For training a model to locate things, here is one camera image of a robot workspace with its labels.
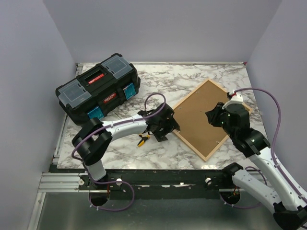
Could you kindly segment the wooden picture frame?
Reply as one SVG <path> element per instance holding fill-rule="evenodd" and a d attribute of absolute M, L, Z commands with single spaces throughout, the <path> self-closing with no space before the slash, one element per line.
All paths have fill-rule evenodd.
<path fill-rule="evenodd" d="M 228 139 L 221 128 L 209 124 L 205 113 L 215 108 L 218 102 L 227 101 L 227 90 L 207 79 L 173 106 L 173 117 L 180 126 L 180 130 L 173 133 L 203 161 L 207 161 Z"/>

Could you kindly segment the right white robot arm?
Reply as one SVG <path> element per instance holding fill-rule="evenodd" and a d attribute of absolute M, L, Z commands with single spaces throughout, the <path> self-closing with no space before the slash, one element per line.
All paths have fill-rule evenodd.
<path fill-rule="evenodd" d="M 268 179 L 271 186 L 253 179 L 241 166 L 221 175 L 223 186 L 244 189 L 272 214 L 283 230 L 297 230 L 307 222 L 307 192 L 290 175 L 279 159 L 271 154 L 264 135 L 250 127 L 249 112 L 242 103 L 218 103 L 205 113 L 208 122 L 221 127 L 234 146 L 249 158 Z"/>

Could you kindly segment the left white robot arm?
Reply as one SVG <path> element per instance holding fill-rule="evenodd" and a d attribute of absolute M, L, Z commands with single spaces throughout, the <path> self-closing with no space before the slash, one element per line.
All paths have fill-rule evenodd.
<path fill-rule="evenodd" d="M 106 170 L 101 161 L 109 144 L 117 139 L 133 134 L 150 133 L 157 141 L 166 141 L 166 135 L 180 130 L 174 119 L 174 110 L 167 104 L 161 104 L 150 111 L 140 110 L 136 115 L 118 121 L 102 122 L 98 118 L 90 119 L 72 139 L 74 151 L 91 175 L 90 184 L 95 189 L 106 185 Z"/>

